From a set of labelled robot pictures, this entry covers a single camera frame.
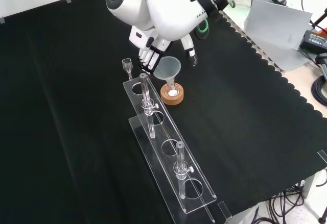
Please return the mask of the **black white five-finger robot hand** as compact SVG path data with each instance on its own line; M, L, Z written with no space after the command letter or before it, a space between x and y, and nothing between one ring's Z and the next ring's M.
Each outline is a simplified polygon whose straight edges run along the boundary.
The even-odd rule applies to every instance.
M153 73L163 56L173 41L181 41L182 47L187 53L192 65L197 65L198 58L194 48L190 32L193 27L187 28L156 28L141 29L133 25L129 40L139 48L138 61L142 70Z

